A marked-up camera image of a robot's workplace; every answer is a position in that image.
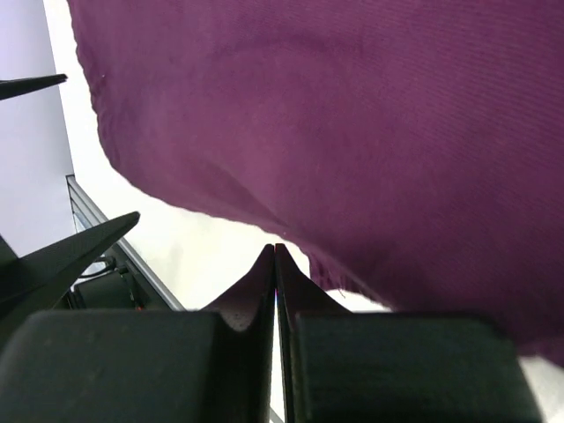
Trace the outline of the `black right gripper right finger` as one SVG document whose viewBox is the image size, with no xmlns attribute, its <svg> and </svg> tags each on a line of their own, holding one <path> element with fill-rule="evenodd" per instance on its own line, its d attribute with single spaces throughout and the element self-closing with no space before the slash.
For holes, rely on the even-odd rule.
<svg viewBox="0 0 564 423">
<path fill-rule="evenodd" d="M 289 422 L 539 422 L 508 339 L 460 313 L 353 313 L 275 248 Z"/>
</svg>

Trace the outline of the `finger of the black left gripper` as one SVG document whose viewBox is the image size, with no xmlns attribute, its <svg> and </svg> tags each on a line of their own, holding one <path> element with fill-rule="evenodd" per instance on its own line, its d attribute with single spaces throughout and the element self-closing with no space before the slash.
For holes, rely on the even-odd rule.
<svg viewBox="0 0 564 423">
<path fill-rule="evenodd" d="M 68 77 L 56 74 L 35 78 L 19 78 L 0 81 L 0 100 L 8 100 L 28 93 L 37 92 L 64 83 Z"/>
<path fill-rule="evenodd" d="M 132 212 L 18 257 L 1 241 L 1 344 L 31 314 L 53 308 L 96 258 L 139 221 Z"/>
</svg>

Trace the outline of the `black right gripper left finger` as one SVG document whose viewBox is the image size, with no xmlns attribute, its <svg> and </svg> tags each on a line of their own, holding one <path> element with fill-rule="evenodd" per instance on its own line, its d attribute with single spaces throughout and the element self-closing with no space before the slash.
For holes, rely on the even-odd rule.
<svg viewBox="0 0 564 423">
<path fill-rule="evenodd" d="M 1 357 L 4 422 L 265 422 L 274 248 L 199 311 L 40 312 Z"/>
</svg>

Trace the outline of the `purple cloth drape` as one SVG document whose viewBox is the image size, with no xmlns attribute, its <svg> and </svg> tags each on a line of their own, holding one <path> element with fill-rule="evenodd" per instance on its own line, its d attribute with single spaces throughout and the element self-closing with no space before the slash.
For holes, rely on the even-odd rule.
<svg viewBox="0 0 564 423">
<path fill-rule="evenodd" d="M 72 1 L 111 166 L 563 361 L 560 1 Z"/>
</svg>

